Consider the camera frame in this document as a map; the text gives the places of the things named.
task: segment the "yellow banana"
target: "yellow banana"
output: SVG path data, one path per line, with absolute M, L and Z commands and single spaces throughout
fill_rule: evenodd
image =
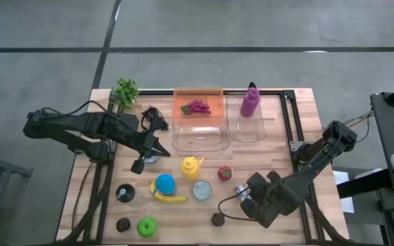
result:
M 153 182 L 151 182 L 150 192 L 153 194 L 153 192 L 155 192 L 155 189 L 156 189 L 156 178 L 153 180 Z M 159 192 L 156 192 L 153 195 L 153 197 L 159 200 L 160 202 L 186 202 L 186 200 L 188 199 L 187 197 L 184 196 L 162 195 Z

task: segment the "clear plastic bin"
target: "clear plastic bin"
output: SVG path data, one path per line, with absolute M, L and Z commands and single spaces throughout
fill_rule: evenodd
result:
M 250 117 L 244 117 L 240 113 L 241 104 L 246 93 L 233 92 L 226 96 L 226 115 L 229 135 L 231 139 L 240 142 L 254 142 L 265 139 L 267 132 L 264 129 L 261 101 Z
M 173 102 L 172 146 L 179 152 L 215 152 L 229 147 L 222 88 L 176 88 Z M 185 115 L 181 106 L 202 100 L 211 114 Z

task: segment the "yellow mustard bottle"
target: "yellow mustard bottle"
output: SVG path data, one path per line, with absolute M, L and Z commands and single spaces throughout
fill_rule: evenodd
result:
M 183 176 L 187 180 L 191 180 L 191 181 L 197 180 L 198 176 L 200 175 L 199 170 L 203 160 L 204 158 L 197 161 L 194 157 L 187 157 L 183 159 L 182 161 Z

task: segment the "green apple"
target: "green apple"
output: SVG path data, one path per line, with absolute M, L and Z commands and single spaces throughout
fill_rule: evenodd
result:
M 153 217 L 144 217 L 137 223 L 137 233 L 144 238 L 152 237 L 156 231 L 157 222 Z

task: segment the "artificial plant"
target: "artificial plant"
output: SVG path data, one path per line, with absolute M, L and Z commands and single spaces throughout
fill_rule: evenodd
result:
M 117 83 L 118 87 L 112 88 L 114 95 L 112 101 L 118 104 L 120 111 L 123 111 L 135 104 L 139 91 L 137 90 L 137 83 L 133 79 L 118 78 Z

